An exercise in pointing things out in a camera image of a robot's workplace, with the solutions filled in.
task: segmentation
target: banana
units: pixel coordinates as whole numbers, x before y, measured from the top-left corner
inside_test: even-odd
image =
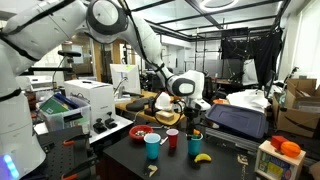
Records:
[[[211,157],[208,154],[198,154],[194,159],[194,162],[197,163],[198,161],[209,161],[211,162]]]

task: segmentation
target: black table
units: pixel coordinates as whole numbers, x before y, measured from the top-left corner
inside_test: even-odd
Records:
[[[165,129],[156,130],[162,138]],[[130,137],[126,137],[113,146],[104,150],[106,155],[107,179],[242,179],[243,165],[238,163],[238,154],[248,157],[249,165],[245,168],[243,179],[256,179],[254,172],[255,157],[243,151],[224,146],[216,141],[203,140],[201,152],[211,156],[211,163],[196,164],[187,155],[187,139],[185,133],[180,132],[178,147],[169,150],[169,142],[160,146],[159,158],[150,161],[146,158],[145,144],[136,144]],[[149,178],[146,169],[149,165],[156,165],[158,170]]]

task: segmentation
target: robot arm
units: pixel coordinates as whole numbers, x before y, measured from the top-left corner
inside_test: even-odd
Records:
[[[43,1],[12,17],[0,29],[0,158],[12,157],[17,172],[14,178],[28,174],[45,159],[32,131],[27,99],[15,76],[78,32],[101,43],[126,40],[152,65],[172,94],[186,99],[187,109],[210,108],[202,100],[204,75],[196,71],[180,76],[170,73],[160,58],[159,37],[142,18],[123,7],[110,0],[92,0],[88,6],[80,0]]]
[[[125,2],[122,2],[122,7],[123,9],[112,1],[92,1],[87,13],[91,36],[102,43],[108,43],[109,39],[124,39],[151,64],[168,91],[186,99],[187,107],[197,110],[209,109],[210,105],[202,99],[203,73],[188,71],[177,76],[169,72],[161,60],[162,45],[159,37],[144,19],[137,14],[131,14]]]

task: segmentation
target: red bowl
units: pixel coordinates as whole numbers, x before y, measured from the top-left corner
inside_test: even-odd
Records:
[[[138,131],[144,131],[146,133],[153,133],[153,129],[150,126],[147,125],[138,125],[134,126],[129,131],[129,136],[135,141],[135,142],[144,142],[144,136],[137,136],[136,132]]]

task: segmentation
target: red object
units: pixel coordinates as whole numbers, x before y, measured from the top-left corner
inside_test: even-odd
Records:
[[[281,149],[281,144],[288,141],[283,136],[272,136],[271,138],[271,145],[275,147],[277,150]]]
[[[169,130],[167,130],[166,133],[167,133],[168,140],[169,140],[169,147],[176,148],[177,142],[178,142],[179,131],[176,129],[169,129]]]
[[[301,148],[298,144],[287,141],[281,144],[281,152],[288,157],[295,158],[299,156]]]
[[[73,175],[68,176],[68,177],[62,176],[61,180],[76,180],[77,178],[78,178],[78,175],[77,174],[73,174]]]
[[[136,132],[138,131],[144,131],[146,133],[153,133],[153,129],[150,126],[147,125],[138,125],[134,126],[129,131],[129,136],[135,141],[135,142],[144,142],[144,136],[136,136]]]
[[[72,146],[74,144],[74,141],[63,141],[64,146]]]

